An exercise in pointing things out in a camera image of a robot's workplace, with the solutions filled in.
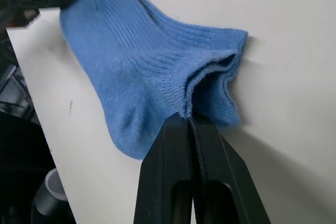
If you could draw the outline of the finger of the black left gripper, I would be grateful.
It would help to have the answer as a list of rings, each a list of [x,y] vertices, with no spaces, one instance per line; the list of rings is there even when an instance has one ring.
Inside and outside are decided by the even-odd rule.
[[[65,8],[76,0],[15,0],[15,6],[23,9]]]

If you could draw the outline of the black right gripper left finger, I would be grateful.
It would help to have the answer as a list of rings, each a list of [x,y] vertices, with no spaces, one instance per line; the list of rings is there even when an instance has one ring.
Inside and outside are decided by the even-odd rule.
[[[134,223],[190,223],[193,169],[188,123],[167,118],[141,164]]]

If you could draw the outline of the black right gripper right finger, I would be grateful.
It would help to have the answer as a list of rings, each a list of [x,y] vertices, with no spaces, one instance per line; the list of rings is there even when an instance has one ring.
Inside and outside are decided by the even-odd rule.
[[[189,119],[197,223],[270,223],[249,170],[207,117]]]

